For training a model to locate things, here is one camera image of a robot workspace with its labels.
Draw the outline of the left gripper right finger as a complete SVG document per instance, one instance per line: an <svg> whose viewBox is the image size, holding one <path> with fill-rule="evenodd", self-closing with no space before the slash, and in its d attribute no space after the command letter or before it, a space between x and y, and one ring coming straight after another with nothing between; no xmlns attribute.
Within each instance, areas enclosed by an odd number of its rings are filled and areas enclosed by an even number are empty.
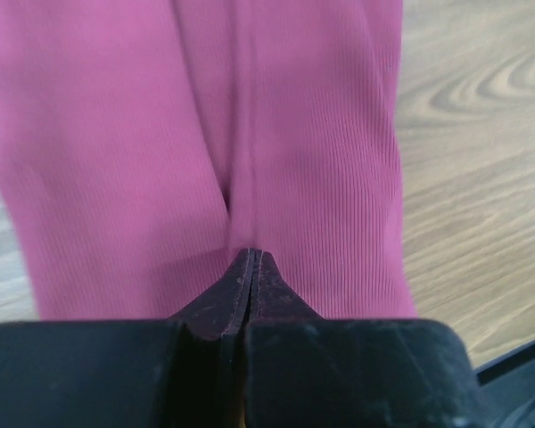
<svg viewBox="0 0 535 428"><path fill-rule="evenodd" d="M245 423L248 427L324 427L325 362L321 317L262 252L251 282L245 332Z"/></svg>

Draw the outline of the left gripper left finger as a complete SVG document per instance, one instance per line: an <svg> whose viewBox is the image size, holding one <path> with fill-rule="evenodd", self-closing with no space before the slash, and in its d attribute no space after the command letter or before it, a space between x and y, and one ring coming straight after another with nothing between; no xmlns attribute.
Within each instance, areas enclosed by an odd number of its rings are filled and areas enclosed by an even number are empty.
<svg viewBox="0 0 535 428"><path fill-rule="evenodd" d="M240 251L216 283L172 317L182 323L169 386L173 427L240 425L254 264L255 250Z"/></svg>

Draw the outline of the red tank top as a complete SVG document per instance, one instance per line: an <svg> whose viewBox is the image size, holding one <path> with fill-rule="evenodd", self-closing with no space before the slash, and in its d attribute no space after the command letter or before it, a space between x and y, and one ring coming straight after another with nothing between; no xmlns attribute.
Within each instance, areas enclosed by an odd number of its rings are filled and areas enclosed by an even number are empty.
<svg viewBox="0 0 535 428"><path fill-rule="evenodd" d="M44 319L167 317L242 248L412 317L399 1L0 1L0 194Z"/></svg>

